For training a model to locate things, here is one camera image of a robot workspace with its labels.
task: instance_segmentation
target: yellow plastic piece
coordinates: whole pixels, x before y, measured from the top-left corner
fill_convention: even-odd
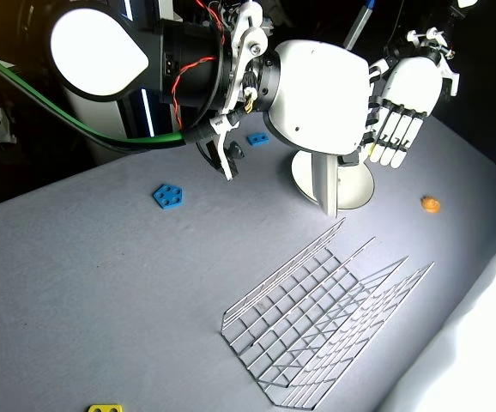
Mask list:
[[[122,405],[92,405],[88,412],[123,412]]]

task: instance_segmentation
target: wire basket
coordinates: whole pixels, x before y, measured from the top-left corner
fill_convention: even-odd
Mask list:
[[[315,409],[433,264],[398,281],[401,259],[358,277],[328,249],[345,219],[223,315],[221,334],[277,406]]]

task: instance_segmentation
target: metal frame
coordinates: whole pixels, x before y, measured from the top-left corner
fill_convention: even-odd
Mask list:
[[[433,264],[398,280],[408,257],[358,277],[330,249],[345,220],[311,242],[223,315],[221,334],[269,400],[315,409]]]

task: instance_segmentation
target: gray table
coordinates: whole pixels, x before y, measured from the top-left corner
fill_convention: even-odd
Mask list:
[[[233,133],[260,131],[255,117]],[[131,156],[0,204],[0,412],[265,411],[219,335],[222,313],[332,225],[295,189],[293,152],[243,144],[228,183],[193,147]],[[435,261],[321,407],[373,409],[496,252],[496,166],[427,120],[398,170],[375,167],[373,199],[335,242],[350,269]],[[184,188],[163,211],[151,193]],[[433,194],[439,215],[420,207]]]

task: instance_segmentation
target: blue pentagon block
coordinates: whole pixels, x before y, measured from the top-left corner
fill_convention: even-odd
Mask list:
[[[261,146],[262,144],[269,143],[269,138],[265,133],[254,133],[253,135],[249,135],[246,139],[251,146]]]
[[[164,210],[183,204],[183,189],[172,185],[162,185],[153,193],[154,200]]]

